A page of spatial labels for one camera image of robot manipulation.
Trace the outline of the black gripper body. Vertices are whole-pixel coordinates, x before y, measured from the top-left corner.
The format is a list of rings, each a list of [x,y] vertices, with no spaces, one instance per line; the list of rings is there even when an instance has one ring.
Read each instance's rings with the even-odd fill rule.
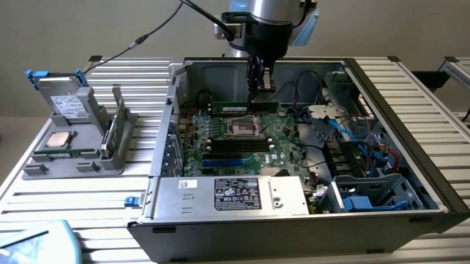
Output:
[[[262,60],[282,58],[287,53],[293,30],[293,23],[285,25],[247,24],[245,47],[249,55]]]

